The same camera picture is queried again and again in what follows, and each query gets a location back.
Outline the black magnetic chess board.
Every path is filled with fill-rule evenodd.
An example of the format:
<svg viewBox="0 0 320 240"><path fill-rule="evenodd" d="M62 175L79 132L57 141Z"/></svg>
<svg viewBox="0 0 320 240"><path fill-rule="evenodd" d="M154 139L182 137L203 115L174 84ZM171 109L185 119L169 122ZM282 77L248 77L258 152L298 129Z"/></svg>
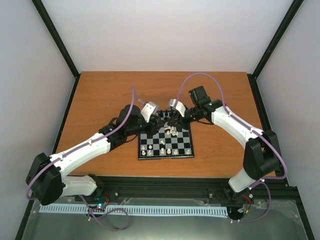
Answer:
<svg viewBox="0 0 320 240"><path fill-rule="evenodd" d="M169 110L158 111L156 115L161 120L164 120L164 126L152 136L148 136L146 133L141 133L138 136L139 161L195 157L190 124L187 127L169 126L168 120L172 116L172 113ZM160 153L161 148L164 148L164 154ZM167 149L171 149L171 154L167 154ZM188 149L190 150L190 154L186 154L186 150ZM148 155L149 150L152 150L152 155Z"/></svg>

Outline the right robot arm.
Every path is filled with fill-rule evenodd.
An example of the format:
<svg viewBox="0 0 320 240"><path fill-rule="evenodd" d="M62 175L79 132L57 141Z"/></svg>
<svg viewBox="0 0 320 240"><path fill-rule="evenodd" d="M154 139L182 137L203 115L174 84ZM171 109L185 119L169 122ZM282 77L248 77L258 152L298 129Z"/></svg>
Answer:
<svg viewBox="0 0 320 240"><path fill-rule="evenodd" d="M211 100L203 86L190 90L189 95L194 104L192 108L186 108L177 99L168 102L168 107L174 110L168 122L170 126L181 127L206 119L225 130L244 148L243 167L229 179L226 194L240 193L280 167L281 162L274 152L279 152L280 147L273 131L263 131L239 118L221 100Z"/></svg>

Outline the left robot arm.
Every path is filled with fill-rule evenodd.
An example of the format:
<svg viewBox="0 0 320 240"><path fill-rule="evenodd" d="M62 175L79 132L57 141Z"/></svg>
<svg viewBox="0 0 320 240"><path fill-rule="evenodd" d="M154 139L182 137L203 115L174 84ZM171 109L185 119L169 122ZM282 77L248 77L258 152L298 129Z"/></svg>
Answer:
<svg viewBox="0 0 320 240"><path fill-rule="evenodd" d="M120 147L129 136L153 135L163 121L156 115L159 107L147 102L143 108L126 105L110 122L89 139L59 153L38 154L26 177L26 196L43 206L61 197L83 195L92 201L103 198L103 184L94 174L71 176L70 173L88 161Z"/></svg>

